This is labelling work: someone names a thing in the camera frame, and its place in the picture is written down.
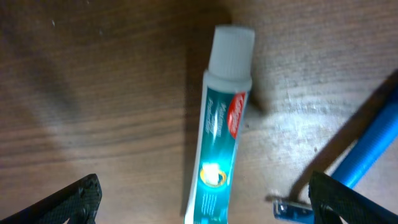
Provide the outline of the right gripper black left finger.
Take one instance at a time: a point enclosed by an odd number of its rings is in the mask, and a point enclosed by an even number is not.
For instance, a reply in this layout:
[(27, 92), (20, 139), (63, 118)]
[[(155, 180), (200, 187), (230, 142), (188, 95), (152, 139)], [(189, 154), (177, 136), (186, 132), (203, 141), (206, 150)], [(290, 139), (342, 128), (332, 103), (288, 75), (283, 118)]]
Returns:
[(95, 224), (102, 199), (96, 174), (89, 174), (37, 203), (1, 220), (14, 223)]

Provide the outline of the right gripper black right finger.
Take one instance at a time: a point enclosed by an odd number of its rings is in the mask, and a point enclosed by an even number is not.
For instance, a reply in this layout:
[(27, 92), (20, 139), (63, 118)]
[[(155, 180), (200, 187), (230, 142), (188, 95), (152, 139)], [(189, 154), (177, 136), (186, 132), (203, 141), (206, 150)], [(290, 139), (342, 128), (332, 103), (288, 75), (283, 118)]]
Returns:
[(397, 224), (395, 213), (321, 172), (312, 173), (309, 197), (316, 224)]

